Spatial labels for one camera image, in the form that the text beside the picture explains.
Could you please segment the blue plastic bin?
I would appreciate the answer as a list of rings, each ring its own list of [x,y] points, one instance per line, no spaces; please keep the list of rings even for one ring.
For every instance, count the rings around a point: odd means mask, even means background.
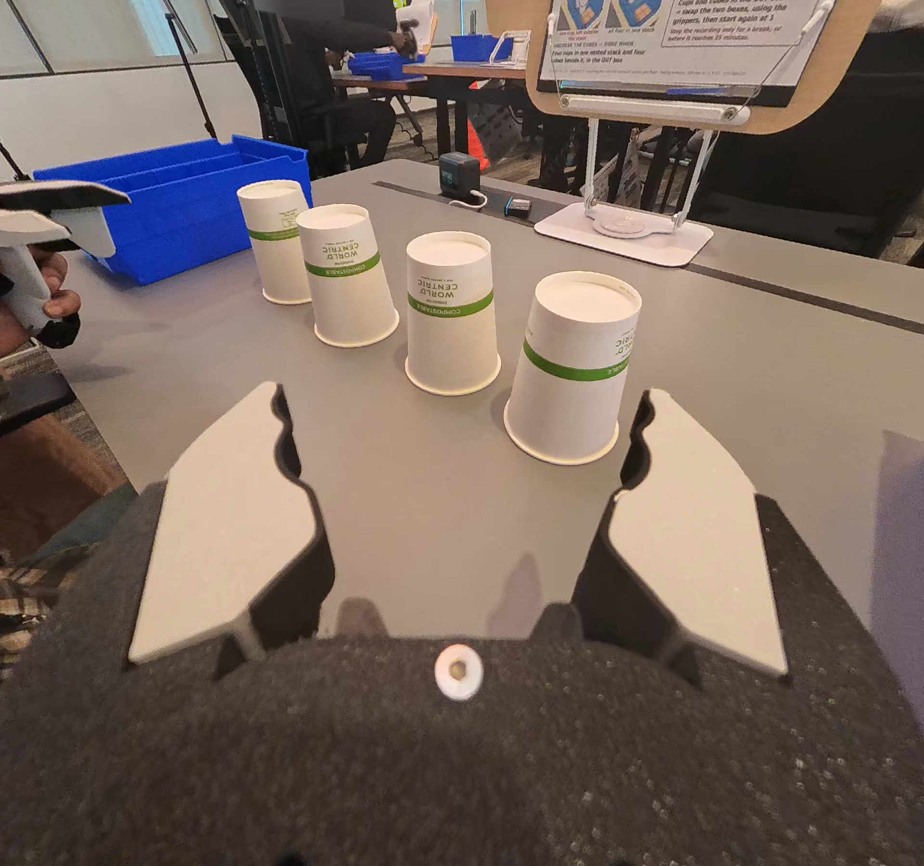
[[[306,150],[241,135],[40,168],[32,177],[95,182],[129,195],[130,205],[103,209],[115,254],[84,254],[136,285],[249,250],[237,199],[244,186],[294,180],[312,203]]]

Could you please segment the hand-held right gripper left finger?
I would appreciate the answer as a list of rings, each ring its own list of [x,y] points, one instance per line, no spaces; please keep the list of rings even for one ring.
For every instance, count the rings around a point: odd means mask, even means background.
[[[253,660],[317,634],[335,564],[301,472],[286,395],[273,382],[179,456],[166,477],[131,664],[215,639]]]

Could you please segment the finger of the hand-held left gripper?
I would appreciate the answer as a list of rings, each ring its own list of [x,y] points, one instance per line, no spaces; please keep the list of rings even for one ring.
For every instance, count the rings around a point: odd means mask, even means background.
[[[73,249],[71,232],[49,217],[40,213],[1,213],[2,252],[49,243],[63,244],[63,248],[51,249],[51,252]]]
[[[103,209],[131,204],[129,194],[81,180],[17,180],[1,185],[2,213],[40,213],[64,225],[77,248],[99,257],[116,247]]]

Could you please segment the white tablet stand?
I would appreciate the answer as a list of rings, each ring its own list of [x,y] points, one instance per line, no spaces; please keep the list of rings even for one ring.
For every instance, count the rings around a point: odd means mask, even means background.
[[[656,100],[653,96],[570,94],[563,89],[557,77],[553,77],[553,81],[560,108],[565,114],[584,116],[589,124],[585,180],[581,191],[583,204],[573,202],[565,205],[559,212],[537,222],[534,230],[542,236],[663,267],[687,265],[712,237],[709,228],[687,224],[687,216],[701,173],[708,165],[719,127],[726,125],[735,129],[749,121],[750,106],[761,84],[753,87],[740,103],[732,104],[714,100],[684,101],[684,97],[692,96],[725,96],[726,87],[669,86],[664,92],[666,99]],[[624,122],[636,116],[656,122],[697,123],[703,131],[686,197],[672,215],[634,210],[595,198],[599,122],[602,119]]]

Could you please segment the white green-banded paper cup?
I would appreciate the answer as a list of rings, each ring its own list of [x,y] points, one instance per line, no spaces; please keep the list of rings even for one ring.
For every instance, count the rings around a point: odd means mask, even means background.
[[[272,179],[242,186],[237,199],[256,259],[263,296],[273,304],[310,304],[308,271],[296,219],[309,208],[302,186]]]
[[[320,205],[300,213],[296,227],[317,338],[352,349],[390,336],[400,316],[368,211],[355,204]]]
[[[489,241],[462,231],[411,240],[407,292],[409,380],[444,397],[489,387],[502,366]]]
[[[608,454],[641,313],[629,283],[562,271],[535,287],[503,424],[529,456],[563,466]]]

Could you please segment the blue background bin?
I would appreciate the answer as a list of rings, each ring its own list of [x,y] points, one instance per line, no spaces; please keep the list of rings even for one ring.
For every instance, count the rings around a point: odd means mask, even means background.
[[[373,81],[399,81],[404,79],[406,59],[397,51],[359,52],[347,61],[350,74]]]
[[[456,63],[502,63],[513,58],[514,39],[489,33],[469,33],[450,37],[452,56]]]

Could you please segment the black power bank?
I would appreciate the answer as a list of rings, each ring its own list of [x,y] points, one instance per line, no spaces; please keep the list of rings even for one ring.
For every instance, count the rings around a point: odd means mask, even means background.
[[[441,194],[452,200],[468,200],[479,191],[480,162],[473,155],[459,152],[444,153],[438,158]]]

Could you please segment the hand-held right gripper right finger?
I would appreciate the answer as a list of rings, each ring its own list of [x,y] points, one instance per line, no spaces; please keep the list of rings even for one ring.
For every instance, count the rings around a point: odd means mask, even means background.
[[[683,678],[699,678],[698,649],[788,678],[756,497],[675,398],[645,391],[572,595],[583,635]]]

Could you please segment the wooden background desk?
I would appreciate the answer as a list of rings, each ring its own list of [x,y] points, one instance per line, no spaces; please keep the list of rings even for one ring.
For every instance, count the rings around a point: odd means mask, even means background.
[[[519,66],[485,62],[436,61],[406,65],[404,75],[422,83],[436,102],[437,156],[469,152],[468,121],[472,105],[528,110],[526,71]]]

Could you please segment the person's left hand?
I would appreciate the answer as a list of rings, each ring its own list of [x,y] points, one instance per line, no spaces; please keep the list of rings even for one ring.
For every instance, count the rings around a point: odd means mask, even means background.
[[[74,291],[64,287],[67,276],[67,262],[61,253],[32,248],[30,253],[35,260],[51,297],[44,305],[47,317],[67,319],[77,316],[81,308],[81,299]],[[9,291],[8,280],[1,275],[1,358],[4,359],[24,348],[29,343],[29,333],[18,322],[4,300]]]

